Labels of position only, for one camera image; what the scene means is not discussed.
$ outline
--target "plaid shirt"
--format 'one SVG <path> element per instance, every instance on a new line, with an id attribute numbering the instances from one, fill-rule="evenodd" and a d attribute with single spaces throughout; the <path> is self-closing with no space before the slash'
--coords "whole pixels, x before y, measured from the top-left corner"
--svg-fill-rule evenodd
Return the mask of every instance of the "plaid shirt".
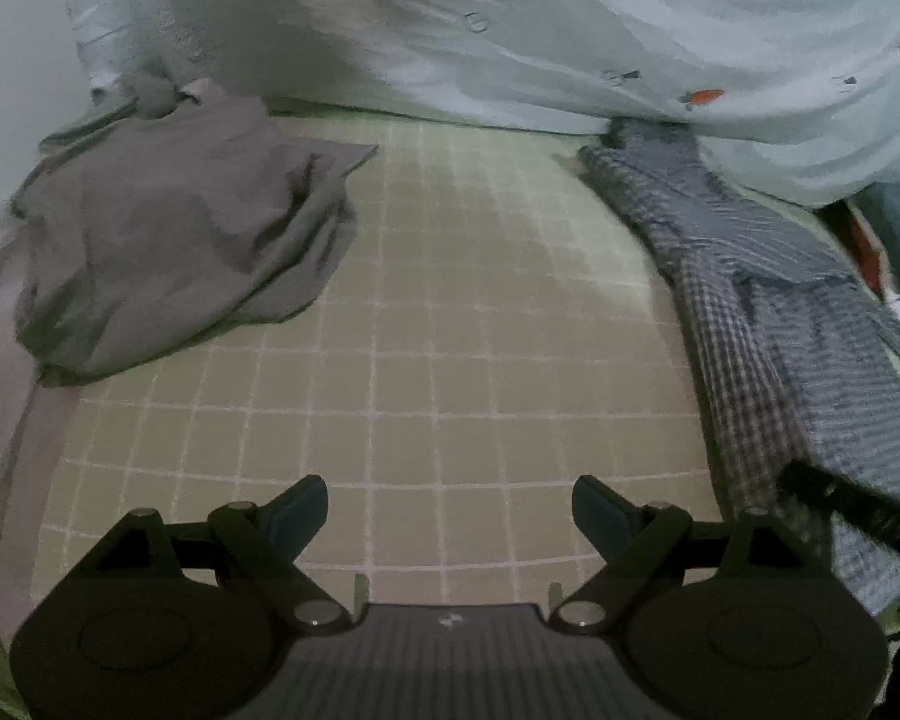
<path id="1" fill-rule="evenodd" d="M 711 175 L 683 127 L 627 122 L 581 160 L 672 284 L 703 377 L 718 493 L 772 509 L 871 612 L 900 596 L 900 555 L 776 502 L 790 459 L 900 498 L 900 323 L 797 223 Z"/>

